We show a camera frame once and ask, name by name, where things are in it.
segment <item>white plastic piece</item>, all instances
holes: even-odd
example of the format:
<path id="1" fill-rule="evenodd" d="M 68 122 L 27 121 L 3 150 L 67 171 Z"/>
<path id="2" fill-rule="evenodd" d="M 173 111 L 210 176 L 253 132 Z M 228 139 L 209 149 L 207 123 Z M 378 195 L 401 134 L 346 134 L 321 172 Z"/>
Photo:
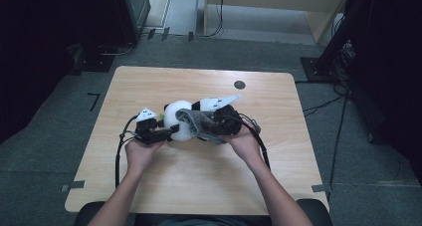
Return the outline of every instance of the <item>white plastic piece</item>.
<path id="1" fill-rule="evenodd" d="M 213 112 L 218 109 L 225 107 L 226 105 L 234 102 L 235 100 L 241 98 L 241 95 L 233 95 L 225 98 L 209 98 L 199 101 L 200 110 L 202 112 Z"/>
<path id="2" fill-rule="evenodd" d="M 139 115 L 137 116 L 136 122 L 146 120 L 146 119 L 151 119 L 156 116 L 157 114 L 155 112 L 149 110 L 148 108 L 144 108 L 142 112 L 140 112 Z"/>
<path id="3" fill-rule="evenodd" d="M 176 112 L 181 109 L 192 110 L 192 103 L 188 101 L 177 101 L 167 106 L 164 113 L 164 127 L 171 128 L 175 124 L 179 124 L 179 131 L 173 133 L 171 138 L 174 140 L 188 140 L 192 138 L 192 135 L 189 130 L 189 124 L 183 121 L 180 121 L 176 118 Z"/>

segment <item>black dot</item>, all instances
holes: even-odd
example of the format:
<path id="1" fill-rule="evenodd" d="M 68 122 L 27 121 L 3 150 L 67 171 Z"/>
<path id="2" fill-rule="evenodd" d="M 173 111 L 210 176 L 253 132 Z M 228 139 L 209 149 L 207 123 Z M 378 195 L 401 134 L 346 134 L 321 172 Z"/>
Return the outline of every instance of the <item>black dot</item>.
<path id="1" fill-rule="evenodd" d="M 235 82 L 235 88 L 238 90 L 243 90 L 245 89 L 246 85 L 243 81 L 236 81 Z"/>

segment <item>white ball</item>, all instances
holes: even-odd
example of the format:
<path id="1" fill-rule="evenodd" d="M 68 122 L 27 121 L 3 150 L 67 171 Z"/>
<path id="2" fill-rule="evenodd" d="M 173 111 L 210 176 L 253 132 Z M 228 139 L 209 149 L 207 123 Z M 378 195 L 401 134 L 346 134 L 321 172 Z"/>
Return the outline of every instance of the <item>white ball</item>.
<path id="1" fill-rule="evenodd" d="M 192 110 L 192 103 L 188 101 L 177 101 L 167 106 L 164 112 L 164 127 L 170 128 L 175 124 L 179 124 L 179 131 L 172 134 L 171 138 L 174 140 L 188 140 L 192 138 L 189 130 L 189 124 L 180 121 L 176 118 L 176 112 L 181 109 Z"/>

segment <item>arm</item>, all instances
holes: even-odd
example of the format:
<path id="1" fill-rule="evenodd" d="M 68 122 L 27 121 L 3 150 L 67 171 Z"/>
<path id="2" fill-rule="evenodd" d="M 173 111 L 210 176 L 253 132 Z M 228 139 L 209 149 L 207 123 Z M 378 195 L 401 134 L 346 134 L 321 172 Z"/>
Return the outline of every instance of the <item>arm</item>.
<path id="1" fill-rule="evenodd" d="M 153 154 L 164 142 L 146 146 L 131 140 L 126 146 L 127 173 L 89 225 L 124 225 L 137 185 Z"/>
<path id="2" fill-rule="evenodd" d="M 229 142 L 253 172 L 263 194 L 273 225 L 312 225 L 310 219 L 283 188 L 265 164 L 257 141 L 249 130 L 242 126 L 233 136 L 220 136 Z"/>

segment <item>hand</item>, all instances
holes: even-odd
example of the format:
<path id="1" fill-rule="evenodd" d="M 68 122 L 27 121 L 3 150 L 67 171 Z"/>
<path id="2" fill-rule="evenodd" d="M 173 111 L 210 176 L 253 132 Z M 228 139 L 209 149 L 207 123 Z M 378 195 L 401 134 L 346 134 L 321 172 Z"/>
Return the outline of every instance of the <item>hand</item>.
<path id="1" fill-rule="evenodd" d="M 237 134 L 220 135 L 220 138 L 230 143 L 236 154 L 245 160 L 248 165 L 254 162 L 263 161 L 260 153 L 260 146 L 249 129 L 244 125 L 242 125 L 242 128 Z"/>
<path id="2" fill-rule="evenodd" d="M 131 140 L 124 148 L 127 157 L 127 174 L 140 177 L 143 170 L 151 163 L 154 153 L 164 145 L 164 141 L 146 145 L 136 139 Z"/>

